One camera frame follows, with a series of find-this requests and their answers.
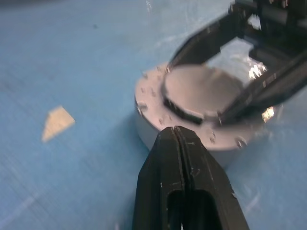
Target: blue floor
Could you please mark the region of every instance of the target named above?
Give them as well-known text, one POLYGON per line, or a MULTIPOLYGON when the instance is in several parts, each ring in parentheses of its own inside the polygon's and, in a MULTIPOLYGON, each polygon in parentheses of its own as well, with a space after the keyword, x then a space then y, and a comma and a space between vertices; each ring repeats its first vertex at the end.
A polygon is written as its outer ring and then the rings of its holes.
MULTIPOLYGON (((228 4, 0 0, 0 230, 129 230, 148 153, 135 83, 228 4), (75 124, 42 142, 60 105, 75 124)), ((306 99, 279 109, 266 138, 227 168, 251 230, 307 229, 306 99)))

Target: circular lid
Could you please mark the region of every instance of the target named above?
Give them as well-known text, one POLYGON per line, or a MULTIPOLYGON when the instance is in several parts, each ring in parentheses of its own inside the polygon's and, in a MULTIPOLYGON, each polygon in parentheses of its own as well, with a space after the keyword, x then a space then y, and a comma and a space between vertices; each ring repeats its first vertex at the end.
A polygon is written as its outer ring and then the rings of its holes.
POLYGON ((237 78, 215 68, 186 65, 165 75, 162 94, 167 105, 185 118, 216 118, 243 89, 237 78))

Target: black clamp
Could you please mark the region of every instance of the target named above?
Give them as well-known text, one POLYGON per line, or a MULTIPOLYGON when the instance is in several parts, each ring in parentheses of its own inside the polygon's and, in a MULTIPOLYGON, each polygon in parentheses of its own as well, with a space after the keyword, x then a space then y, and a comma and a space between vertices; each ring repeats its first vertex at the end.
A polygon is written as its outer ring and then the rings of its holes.
POLYGON ((191 130, 161 131, 138 178, 133 230, 248 230, 222 167, 191 130))

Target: blue table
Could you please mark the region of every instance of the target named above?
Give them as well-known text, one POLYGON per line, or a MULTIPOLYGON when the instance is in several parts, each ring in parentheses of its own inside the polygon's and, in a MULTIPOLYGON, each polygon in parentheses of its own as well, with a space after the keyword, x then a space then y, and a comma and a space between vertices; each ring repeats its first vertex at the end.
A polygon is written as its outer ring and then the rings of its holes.
MULTIPOLYGON (((135 83, 228 4, 1 0, 0 230, 129 230, 148 153, 134 128, 135 83), (43 142, 60 105, 75 124, 43 142)), ((237 44, 216 63, 247 78, 232 67, 246 54, 237 44)), ((251 230, 307 228, 306 99, 283 105, 267 137, 227 168, 251 230)))

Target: blue surface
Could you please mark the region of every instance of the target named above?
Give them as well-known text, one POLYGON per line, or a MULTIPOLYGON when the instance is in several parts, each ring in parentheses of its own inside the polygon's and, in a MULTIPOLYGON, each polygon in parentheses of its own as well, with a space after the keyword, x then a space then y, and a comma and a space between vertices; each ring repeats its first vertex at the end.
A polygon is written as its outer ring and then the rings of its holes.
MULTIPOLYGON (((228 4, 0 0, 0 230, 129 230, 148 153, 134 128, 135 83, 228 4), (76 123, 44 143, 59 105, 76 123)), ((230 68, 242 47, 216 63, 230 68)), ((227 168, 251 230, 307 228, 306 99, 285 104, 227 168)))

